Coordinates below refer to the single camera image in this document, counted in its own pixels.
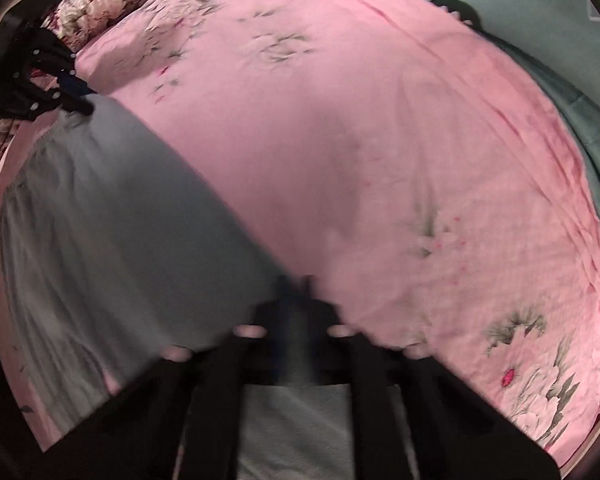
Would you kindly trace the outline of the grey-green pants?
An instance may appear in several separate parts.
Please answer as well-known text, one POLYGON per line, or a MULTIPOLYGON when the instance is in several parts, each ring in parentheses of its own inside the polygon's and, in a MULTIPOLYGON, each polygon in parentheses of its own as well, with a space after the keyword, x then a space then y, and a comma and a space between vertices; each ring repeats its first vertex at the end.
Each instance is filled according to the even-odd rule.
POLYGON ((61 112, 6 188, 5 296, 60 439, 53 479, 173 474, 195 358, 277 292, 280 266, 204 179, 106 96, 61 112))

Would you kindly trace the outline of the pink floral bed sheet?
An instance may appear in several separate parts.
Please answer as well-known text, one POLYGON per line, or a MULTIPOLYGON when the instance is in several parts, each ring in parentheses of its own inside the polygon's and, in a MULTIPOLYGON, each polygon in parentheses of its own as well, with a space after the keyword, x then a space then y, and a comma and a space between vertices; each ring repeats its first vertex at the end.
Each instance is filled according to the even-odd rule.
MULTIPOLYGON (((77 55, 347 322, 434 352, 559 465, 584 449, 600 419, 600 214, 568 82, 427 0, 147 0, 77 55)), ((47 128, 15 126, 0 212, 47 128)), ((0 352, 50 446, 1 254, 0 352)))

